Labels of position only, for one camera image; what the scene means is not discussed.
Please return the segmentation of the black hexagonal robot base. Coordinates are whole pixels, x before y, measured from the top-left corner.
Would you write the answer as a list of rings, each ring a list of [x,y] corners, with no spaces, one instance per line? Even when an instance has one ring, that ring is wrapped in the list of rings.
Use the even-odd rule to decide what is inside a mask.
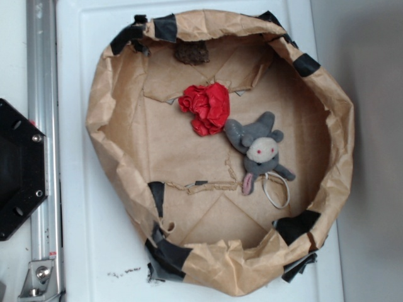
[[[47,197],[46,136],[1,100],[1,241],[9,240]]]

